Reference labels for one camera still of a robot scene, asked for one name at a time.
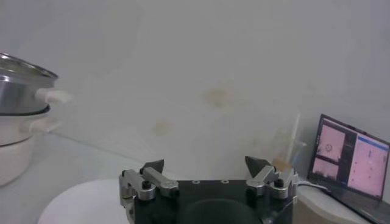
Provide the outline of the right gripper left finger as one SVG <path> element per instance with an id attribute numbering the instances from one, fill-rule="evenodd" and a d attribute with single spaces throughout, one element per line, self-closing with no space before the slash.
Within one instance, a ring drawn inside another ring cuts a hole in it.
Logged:
<path id="1" fill-rule="evenodd" d="M 159 193 L 174 198 L 179 193 L 179 182 L 163 175 L 163 159 L 146 162 L 139 171 L 123 170 L 119 175 L 119 201 L 130 223 L 135 223 L 136 200 L 150 202 Z"/>

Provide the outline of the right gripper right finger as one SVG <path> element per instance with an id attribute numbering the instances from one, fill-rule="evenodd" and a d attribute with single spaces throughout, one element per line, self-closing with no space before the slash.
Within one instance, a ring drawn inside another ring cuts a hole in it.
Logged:
<path id="1" fill-rule="evenodd" d="M 298 174 L 292 167 L 278 171 L 268 160 L 253 156 L 245 156 L 245 163 L 251 175 L 246 186 L 256 197 L 263 196 L 268 190 L 276 200 L 297 200 Z"/>

